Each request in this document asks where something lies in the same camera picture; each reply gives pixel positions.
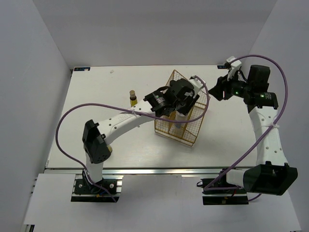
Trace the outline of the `white jar silver lid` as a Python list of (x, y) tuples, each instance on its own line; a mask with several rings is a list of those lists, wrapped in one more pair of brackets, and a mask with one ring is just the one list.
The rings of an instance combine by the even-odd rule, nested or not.
[(178, 111), (176, 111), (175, 113), (175, 121), (177, 121), (177, 123), (174, 123), (175, 127), (180, 129), (181, 127), (185, 126), (185, 122), (187, 120), (187, 116), (184, 114), (179, 113)]

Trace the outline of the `small brown bottle yellow label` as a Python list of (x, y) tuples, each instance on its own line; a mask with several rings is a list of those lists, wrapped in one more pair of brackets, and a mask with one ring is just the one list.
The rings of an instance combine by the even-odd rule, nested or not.
[(135, 93), (134, 90), (131, 90), (129, 92), (129, 94), (130, 94), (130, 96), (129, 96), (130, 106), (133, 107), (133, 106), (135, 106), (138, 103), (137, 96), (136, 96), (136, 93)]

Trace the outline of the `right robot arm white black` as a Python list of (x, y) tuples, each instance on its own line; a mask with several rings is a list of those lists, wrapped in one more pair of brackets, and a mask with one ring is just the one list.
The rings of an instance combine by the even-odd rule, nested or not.
[(241, 170), (227, 168), (220, 173), (218, 188), (225, 193), (236, 187), (246, 192), (281, 196), (297, 179), (297, 169), (288, 164), (284, 155), (278, 128), (277, 96), (268, 91), (270, 68), (261, 65), (250, 67), (247, 80), (240, 81), (238, 75), (219, 77), (209, 91), (217, 100), (228, 100), (232, 96), (243, 99), (252, 122), (257, 151), (256, 166)]

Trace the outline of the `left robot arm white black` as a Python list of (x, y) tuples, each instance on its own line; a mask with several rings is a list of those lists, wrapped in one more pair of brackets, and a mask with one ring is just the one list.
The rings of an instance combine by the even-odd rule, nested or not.
[(169, 86), (160, 87), (146, 95), (142, 101), (114, 117), (95, 123), (85, 123), (83, 144), (86, 152), (85, 187), (92, 193), (101, 190), (103, 163), (111, 156), (108, 146), (126, 132), (158, 118), (168, 119), (177, 111), (187, 115), (204, 87), (196, 76), (189, 80), (172, 80)]

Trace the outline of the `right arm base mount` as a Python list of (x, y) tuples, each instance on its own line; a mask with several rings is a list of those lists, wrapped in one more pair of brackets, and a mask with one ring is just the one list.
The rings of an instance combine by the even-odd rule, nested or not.
[(202, 190), (203, 205), (246, 205), (249, 199), (245, 189), (228, 184), (225, 178), (204, 189), (213, 179), (202, 178), (196, 184)]

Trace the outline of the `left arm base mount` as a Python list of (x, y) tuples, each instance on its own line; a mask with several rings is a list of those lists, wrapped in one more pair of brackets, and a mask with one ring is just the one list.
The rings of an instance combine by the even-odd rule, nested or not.
[(83, 178), (76, 178), (71, 194), (71, 202), (80, 203), (116, 203), (119, 200), (122, 180), (103, 179), (98, 185), (103, 186), (114, 199), (102, 188), (89, 185)]

